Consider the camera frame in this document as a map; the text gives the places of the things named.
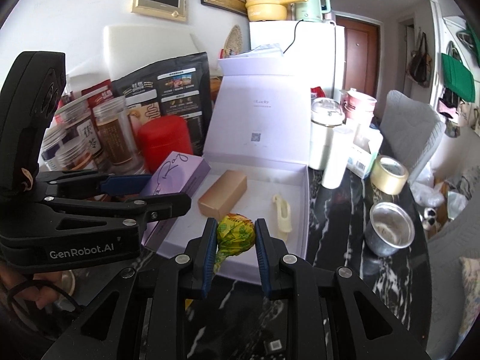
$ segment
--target white box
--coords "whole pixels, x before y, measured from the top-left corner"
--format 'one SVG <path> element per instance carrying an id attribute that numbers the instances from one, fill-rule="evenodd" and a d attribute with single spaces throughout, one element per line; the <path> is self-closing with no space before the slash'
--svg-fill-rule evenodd
<path id="1" fill-rule="evenodd" d="M 252 221 L 265 218 L 270 234 L 276 236 L 272 197 L 280 193 L 291 206 L 293 232 L 286 247 L 304 258 L 310 206 L 310 88 L 302 69 L 270 57 L 223 59 L 220 66 L 224 78 L 204 148 L 212 170 L 158 253 L 171 258 L 182 253 L 190 239 L 201 236 L 207 218 L 200 214 L 198 198 L 225 170 L 233 169 L 247 175 L 248 187 L 232 211 Z M 227 258 L 219 275 L 260 284 L 255 249 Z"/>
<path id="2" fill-rule="evenodd" d="M 379 130 L 359 125 L 351 119 L 346 120 L 346 125 L 356 132 L 346 167 L 361 179 L 365 179 L 378 156 L 383 135 Z"/>

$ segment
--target woven fan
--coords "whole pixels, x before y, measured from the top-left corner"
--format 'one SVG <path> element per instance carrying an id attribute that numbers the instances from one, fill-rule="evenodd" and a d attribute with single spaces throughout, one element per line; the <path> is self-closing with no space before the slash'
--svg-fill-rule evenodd
<path id="1" fill-rule="evenodd" d="M 230 34 L 226 38 L 225 46 L 221 53 L 221 58 L 237 56 L 242 52 L 242 30 L 238 25 L 233 26 Z"/>

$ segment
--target white thermos bottle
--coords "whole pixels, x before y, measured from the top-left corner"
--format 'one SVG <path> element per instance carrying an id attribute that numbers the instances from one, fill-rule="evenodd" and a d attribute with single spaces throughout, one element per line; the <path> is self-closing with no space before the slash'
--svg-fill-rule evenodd
<path id="1" fill-rule="evenodd" d="M 315 99 L 311 105 L 310 158 L 308 166 L 323 170 L 332 145 L 333 129 L 341 126 L 345 114 L 340 104 L 327 98 Z"/>
<path id="2" fill-rule="evenodd" d="M 355 132 L 345 125 L 333 129 L 332 146 L 328 156 L 327 166 L 323 173 L 322 185 L 334 190 L 340 187 L 343 174 L 347 168 Z"/>

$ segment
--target yellow candy wrapper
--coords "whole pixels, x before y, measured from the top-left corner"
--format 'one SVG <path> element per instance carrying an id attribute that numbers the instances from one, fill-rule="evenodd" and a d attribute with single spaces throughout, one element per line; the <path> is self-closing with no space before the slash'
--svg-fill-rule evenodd
<path id="1" fill-rule="evenodd" d="M 238 256 L 255 245 L 254 223 L 243 215 L 228 214 L 218 224 L 217 242 L 218 251 L 213 267 L 215 274 L 227 257 Z"/>

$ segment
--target box lid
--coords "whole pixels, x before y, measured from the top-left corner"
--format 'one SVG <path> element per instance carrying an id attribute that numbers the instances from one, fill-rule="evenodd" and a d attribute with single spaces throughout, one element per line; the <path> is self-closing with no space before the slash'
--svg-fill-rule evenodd
<path id="1" fill-rule="evenodd" d="M 220 66 L 224 78 L 203 149 L 206 159 L 308 164 L 311 100 L 302 66 L 282 57 L 228 58 Z"/>

